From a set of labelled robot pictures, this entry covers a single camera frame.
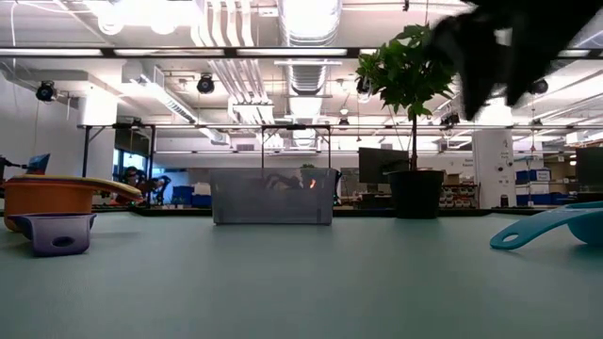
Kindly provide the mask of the right arm's gripper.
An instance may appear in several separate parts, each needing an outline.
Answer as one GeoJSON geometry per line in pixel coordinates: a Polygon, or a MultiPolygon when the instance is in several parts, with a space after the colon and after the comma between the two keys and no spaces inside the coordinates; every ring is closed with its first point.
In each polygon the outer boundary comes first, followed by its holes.
{"type": "Polygon", "coordinates": [[[448,16],[431,34],[431,49],[461,78],[464,118],[473,121],[497,80],[495,29],[512,29],[506,104],[514,106],[550,62],[602,9],[602,0],[468,0],[474,13],[448,16]]]}

